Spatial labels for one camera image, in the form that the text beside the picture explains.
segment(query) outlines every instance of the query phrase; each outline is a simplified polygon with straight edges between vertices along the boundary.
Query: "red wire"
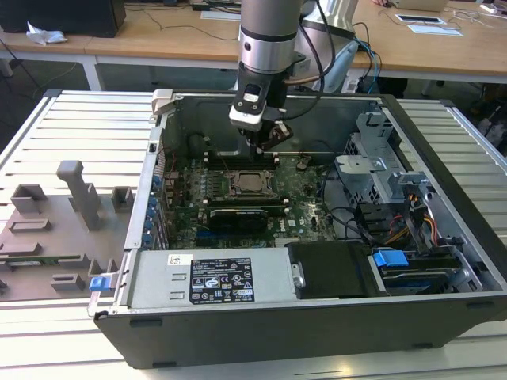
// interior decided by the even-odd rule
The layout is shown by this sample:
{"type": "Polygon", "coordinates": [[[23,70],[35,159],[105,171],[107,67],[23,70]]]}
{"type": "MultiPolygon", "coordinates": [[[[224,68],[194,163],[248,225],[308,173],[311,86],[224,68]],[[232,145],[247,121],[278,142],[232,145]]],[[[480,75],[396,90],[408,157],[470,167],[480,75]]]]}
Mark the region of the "red wire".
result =
{"type": "Polygon", "coordinates": [[[389,230],[389,234],[391,235],[393,233],[393,223],[395,222],[396,219],[400,219],[400,218],[403,218],[401,215],[396,215],[393,220],[391,220],[391,223],[389,223],[389,227],[391,228],[389,230]]]}
{"type": "Polygon", "coordinates": [[[176,166],[176,155],[173,152],[173,163],[171,164],[171,170],[169,171],[169,174],[173,172],[175,166],[176,166]]]}

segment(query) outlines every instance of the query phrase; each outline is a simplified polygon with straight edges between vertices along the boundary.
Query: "computer case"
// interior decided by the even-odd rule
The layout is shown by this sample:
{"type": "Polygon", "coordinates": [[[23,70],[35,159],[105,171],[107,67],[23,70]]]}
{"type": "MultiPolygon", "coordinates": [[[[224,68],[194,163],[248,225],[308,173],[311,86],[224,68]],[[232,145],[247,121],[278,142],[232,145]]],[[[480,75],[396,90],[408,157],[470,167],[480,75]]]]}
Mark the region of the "computer case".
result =
{"type": "Polygon", "coordinates": [[[26,22],[44,30],[114,37],[125,19],[123,0],[0,0],[0,26],[25,32],[26,22]]]}

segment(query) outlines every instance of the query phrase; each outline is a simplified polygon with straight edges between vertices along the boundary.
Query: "yellow wire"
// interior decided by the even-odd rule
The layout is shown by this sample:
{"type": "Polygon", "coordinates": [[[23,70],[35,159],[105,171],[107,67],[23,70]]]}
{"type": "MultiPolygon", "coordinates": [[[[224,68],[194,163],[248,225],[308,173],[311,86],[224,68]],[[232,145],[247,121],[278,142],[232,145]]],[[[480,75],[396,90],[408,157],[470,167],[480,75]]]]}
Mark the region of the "yellow wire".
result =
{"type": "Polygon", "coordinates": [[[390,244],[393,241],[398,240],[401,236],[403,236],[406,232],[408,232],[408,230],[409,230],[408,227],[405,227],[403,230],[399,231],[395,236],[387,240],[384,244],[390,244]]]}
{"type": "Polygon", "coordinates": [[[430,218],[425,218],[425,221],[429,223],[429,225],[431,226],[431,241],[433,242],[433,244],[436,245],[436,242],[433,240],[433,237],[435,236],[434,232],[435,232],[435,225],[433,223],[433,220],[431,220],[430,218]]]}

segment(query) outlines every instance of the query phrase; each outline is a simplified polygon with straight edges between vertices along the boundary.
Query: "paper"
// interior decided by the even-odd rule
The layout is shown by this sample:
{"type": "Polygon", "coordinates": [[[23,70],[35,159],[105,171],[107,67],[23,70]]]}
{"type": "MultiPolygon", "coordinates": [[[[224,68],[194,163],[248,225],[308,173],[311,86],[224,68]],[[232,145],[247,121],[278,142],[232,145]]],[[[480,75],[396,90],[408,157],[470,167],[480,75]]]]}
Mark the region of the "paper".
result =
{"type": "Polygon", "coordinates": [[[229,20],[229,21],[240,21],[241,14],[232,14],[232,13],[224,13],[217,12],[214,10],[203,10],[200,13],[200,18],[203,20],[229,20]]]}
{"type": "Polygon", "coordinates": [[[45,46],[46,44],[54,44],[57,42],[67,41],[67,38],[65,38],[63,33],[58,30],[47,32],[45,30],[32,26],[29,22],[27,22],[27,24],[29,26],[29,30],[27,31],[26,36],[37,44],[45,46]]]}
{"type": "Polygon", "coordinates": [[[439,36],[462,36],[459,31],[455,29],[440,28],[438,26],[426,26],[426,25],[409,25],[409,28],[414,33],[421,34],[437,34],[439,36]]]}

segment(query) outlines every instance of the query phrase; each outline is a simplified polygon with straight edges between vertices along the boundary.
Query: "white sticker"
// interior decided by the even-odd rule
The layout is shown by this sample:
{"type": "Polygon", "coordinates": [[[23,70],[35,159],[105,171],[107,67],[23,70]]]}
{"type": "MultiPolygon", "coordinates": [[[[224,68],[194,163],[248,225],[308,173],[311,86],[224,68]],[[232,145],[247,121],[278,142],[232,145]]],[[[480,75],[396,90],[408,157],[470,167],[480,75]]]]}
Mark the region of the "white sticker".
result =
{"type": "Polygon", "coordinates": [[[14,261],[13,263],[9,263],[10,267],[29,267],[37,265],[42,264],[39,261],[14,261]]]}
{"type": "Polygon", "coordinates": [[[167,257],[167,265],[190,265],[193,255],[171,254],[167,257]]]}

